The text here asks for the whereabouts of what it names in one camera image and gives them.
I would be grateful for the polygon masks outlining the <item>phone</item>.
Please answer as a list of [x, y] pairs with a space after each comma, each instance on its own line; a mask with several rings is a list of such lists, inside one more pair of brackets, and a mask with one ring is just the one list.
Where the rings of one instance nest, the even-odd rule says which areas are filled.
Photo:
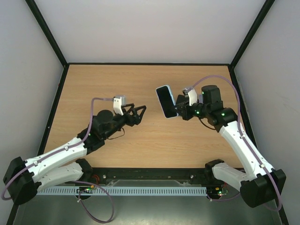
[[163, 114], [166, 118], [174, 118], [178, 116], [175, 110], [175, 100], [169, 85], [156, 88], [156, 94], [160, 102]]

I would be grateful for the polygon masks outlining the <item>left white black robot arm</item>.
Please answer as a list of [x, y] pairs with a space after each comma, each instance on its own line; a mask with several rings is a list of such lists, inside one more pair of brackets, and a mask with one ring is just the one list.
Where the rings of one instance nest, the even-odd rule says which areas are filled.
[[103, 147], [124, 126], [139, 125], [145, 111], [145, 105], [135, 107], [119, 100], [113, 101], [113, 111], [101, 110], [94, 115], [91, 109], [87, 128], [64, 145], [26, 160], [14, 158], [3, 177], [1, 199], [22, 205], [46, 188], [69, 181], [86, 181], [92, 168], [83, 157]]

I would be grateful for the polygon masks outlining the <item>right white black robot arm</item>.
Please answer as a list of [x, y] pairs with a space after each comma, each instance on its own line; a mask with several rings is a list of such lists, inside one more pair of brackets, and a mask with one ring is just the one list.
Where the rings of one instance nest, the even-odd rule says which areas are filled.
[[258, 151], [244, 131], [240, 117], [232, 108], [224, 108], [220, 89], [216, 85], [202, 87], [199, 97], [194, 88], [185, 88], [178, 95], [174, 110], [184, 120], [206, 118], [229, 143], [244, 171], [230, 167], [216, 159], [205, 164], [204, 177], [208, 183], [221, 180], [239, 191], [251, 208], [277, 199], [283, 190], [286, 174], [276, 170]]

